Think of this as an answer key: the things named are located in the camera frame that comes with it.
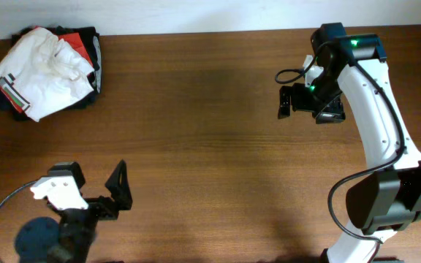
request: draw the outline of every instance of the wood grain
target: wood grain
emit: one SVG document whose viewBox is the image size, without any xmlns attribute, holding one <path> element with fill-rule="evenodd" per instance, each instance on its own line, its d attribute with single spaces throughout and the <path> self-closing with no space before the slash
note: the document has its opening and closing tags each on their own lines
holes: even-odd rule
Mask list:
<svg viewBox="0 0 421 263">
<path fill-rule="evenodd" d="M 421 150 L 421 26 L 348 28 L 376 32 L 388 54 L 395 98 Z M 340 230 L 327 193 L 365 168 L 347 120 L 317 126 L 307 113 L 279 121 L 275 72 L 311 54 L 313 29 L 102 37 L 103 92 L 86 110 L 15 122 L 0 111 L 0 201 L 59 161 L 78 161 L 86 197 L 119 160 L 134 204 L 101 222 L 90 262 L 269 262 L 318 256 Z M 9 48 L 0 41 L 0 60 Z M 335 209 L 346 221 L 342 188 Z M 37 216 L 52 216 L 27 191 L 0 214 L 0 253 Z M 388 241 L 382 256 L 421 262 L 421 222 Z"/>
</svg>

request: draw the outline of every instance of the folded clothes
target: folded clothes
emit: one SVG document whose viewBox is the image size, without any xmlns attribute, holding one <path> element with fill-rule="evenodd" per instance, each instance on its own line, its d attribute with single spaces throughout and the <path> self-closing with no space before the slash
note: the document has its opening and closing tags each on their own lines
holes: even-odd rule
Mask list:
<svg viewBox="0 0 421 263">
<path fill-rule="evenodd" d="M 18 34 L 12 35 L 12 46 L 14 46 L 22 36 L 31 32 L 34 28 L 25 28 Z M 86 58 L 83 52 L 79 51 L 81 45 L 84 46 L 87 52 L 87 60 L 91 61 L 95 71 L 88 75 L 88 81 L 93 88 L 93 91 L 87 94 L 84 98 L 75 102 L 74 104 L 64 108 L 64 110 L 71 109 L 84 109 L 88 105 L 96 101 L 96 96 L 101 92 L 102 84 L 102 55 L 99 44 L 99 34 L 96 32 L 94 27 L 87 28 L 63 28 L 58 26 L 56 28 L 47 28 L 48 31 L 59 35 L 59 38 L 65 38 L 66 41 L 75 49 L 82 57 Z M 73 38 L 75 34 L 78 34 L 81 43 L 77 37 Z M 16 121 L 26 121 L 30 118 L 23 112 L 17 111 L 11 104 L 11 101 L 5 96 L 3 91 L 0 89 L 0 110 L 9 110 L 12 113 L 13 118 Z"/>
<path fill-rule="evenodd" d="M 94 68 L 45 28 L 25 34 L 0 63 L 0 89 L 34 121 L 80 101 L 93 91 Z"/>
</svg>

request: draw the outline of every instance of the white bracket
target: white bracket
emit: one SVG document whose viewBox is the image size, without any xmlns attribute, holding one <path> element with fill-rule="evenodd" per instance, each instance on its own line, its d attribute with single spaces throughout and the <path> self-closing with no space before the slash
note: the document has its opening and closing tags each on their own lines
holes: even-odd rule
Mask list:
<svg viewBox="0 0 421 263">
<path fill-rule="evenodd" d="M 42 177 L 30 188 L 30 191 L 34 193 L 34 199 L 47 197 L 57 210 L 88 208 L 72 176 Z"/>
<path fill-rule="evenodd" d="M 313 56 L 307 55 L 305 58 L 305 62 L 303 62 L 303 68 L 306 69 L 312 61 Z M 305 74 L 305 87 L 309 88 L 313 83 L 313 80 L 320 76 L 323 70 L 324 68 L 322 66 L 313 65 Z"/>
<path fill-rule="evenodd" d="M 363 236 L 362 231 L 356 228 L 350 220 L 346 228 L 354 234 Z M 392 229 L 386 229 L 376 231 L 369 237 L 377 237 L 384 242 L 396 233 Z M 330 263 L 367 263 L 373 256 L 376 245 L 375 241 L 359 240 L 342 232 L 337 242 L 327 250 L 327 257 Z"/>
</svg>

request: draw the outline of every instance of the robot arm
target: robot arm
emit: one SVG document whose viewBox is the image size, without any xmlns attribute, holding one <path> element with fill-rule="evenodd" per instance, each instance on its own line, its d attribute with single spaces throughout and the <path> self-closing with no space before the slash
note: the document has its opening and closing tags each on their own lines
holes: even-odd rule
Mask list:
<svg viewBox="0 0 421 263">
<path fill-rule="evenodd" d="M 394 100 L 386 54 L 377 35 L 347 36 L 341 23 L 324 24 L 314 32 L 311 44 L 315 58 L 307 57 L 304 69 L 298 70 L 305 83 L 281 88 L 278 116 L 289 117 L 292 105 L 294 111 L 312 113 L 318 124 L 340 123 L 345 120 L 340 99 L 345 93 L 368 169 L 375 172 L 348 190 L 349 223 L 338 242 L 323 252 L 322 262 L 372 262 L 380 240 L 383 243 L 421 219 L 421 153 Z M 287 71 L 294 70 L 279 72 L 278 83 L 298 79 L 280 81 L 278 75 Z"/>
<path fill-rule="evenodd" d="M 96 237 L 98 221 L 114 221 L 119 211 L 131 210 L 132 195 L 126 173 L 126 162 L 120 161 L 105 187 L 110 197 L 82 198 L 80 188 L 86 182 L 76 162 L 59 163 L 48 170 L 48 176 L 32 187 L 35 199 L 48 199 L 48 207 L 61 216 L 58 228 L 40 227 L 57 223 L 38 218 L 25 225 L 16 238 L 20 262 L 82 263 Z M 38 229 L 26 232 L 24 229 Z"/>
<path fill-rule="evenodd" d="M 381 87 L 391 101 L 402 125 L 406 138 L 406 151 L 393 164 L 394 169 L 408 169 L 418 167 L 421 163 L 421 153 L 415 147 L 403 123 L 398 106 L 392 94 L 386 62 L 378 59 L 359 61 L 359 64 L 381 83 Z M 358 131 L 362 138 L 367 168 L 377 167 L 391 161 L 399 148 L 399 135 L 394 121 L 384 100 L 375 92 L 375 88 L 355 66 L 346 65 L 338 78 L 339 88 L 345 94 L 354 114 Z M 357 235 L 363 235 L 351 221 L 347 229 Z M 372 236 L 383 242 L 395 235 L 394 229 L 375 231 Z M 327 250 L 328 262 L 368 262 L 374 255 L 376 242 L 359 240 L 343 233 L 337 243 Z"/>
</svg>

